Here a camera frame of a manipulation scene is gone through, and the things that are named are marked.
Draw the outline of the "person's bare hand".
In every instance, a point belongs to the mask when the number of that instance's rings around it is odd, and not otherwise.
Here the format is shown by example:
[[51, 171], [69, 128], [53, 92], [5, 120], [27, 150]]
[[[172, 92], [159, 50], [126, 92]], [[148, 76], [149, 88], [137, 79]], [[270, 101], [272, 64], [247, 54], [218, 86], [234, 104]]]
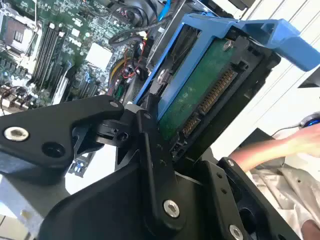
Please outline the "person's bare hand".
[[314, 124], [298, 130], [287, 138], [292, 153], [308, 154], [320, 157], [320, 124]]

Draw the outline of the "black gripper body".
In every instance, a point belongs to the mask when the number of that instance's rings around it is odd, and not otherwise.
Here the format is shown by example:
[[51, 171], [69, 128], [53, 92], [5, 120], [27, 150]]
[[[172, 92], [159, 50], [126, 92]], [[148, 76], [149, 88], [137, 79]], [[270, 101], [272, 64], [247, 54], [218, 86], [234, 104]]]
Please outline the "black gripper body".
[[123, 168], [59, 202], [40, 240], [211, 240], [223, 237], [214, 186], [224, 171], [201, 162], [194, 178], [174, 172], [166, 150], [141, 149]]

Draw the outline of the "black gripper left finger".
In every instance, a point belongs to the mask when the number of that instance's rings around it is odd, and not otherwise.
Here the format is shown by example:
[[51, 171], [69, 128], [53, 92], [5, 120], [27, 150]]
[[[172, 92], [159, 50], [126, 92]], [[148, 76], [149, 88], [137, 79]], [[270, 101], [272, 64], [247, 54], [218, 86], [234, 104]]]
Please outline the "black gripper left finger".
[[140, 150], [169, 153], [146, 110], [134, 113], [113, 97], [99, 95], [2, 116], [0, 171], [35, 185], [53, 185], [76, 157], [104, 144], [120, 150], [116, 171]]

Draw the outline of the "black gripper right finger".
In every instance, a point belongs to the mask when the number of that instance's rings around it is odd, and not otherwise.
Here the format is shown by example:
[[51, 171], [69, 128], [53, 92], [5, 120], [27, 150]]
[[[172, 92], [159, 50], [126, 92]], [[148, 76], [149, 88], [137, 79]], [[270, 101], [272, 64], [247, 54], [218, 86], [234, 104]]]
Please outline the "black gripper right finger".
[[202, 159], [199, 179], [207, 194], [217, 240], [297, 240], [298, 235], [231, 159]]

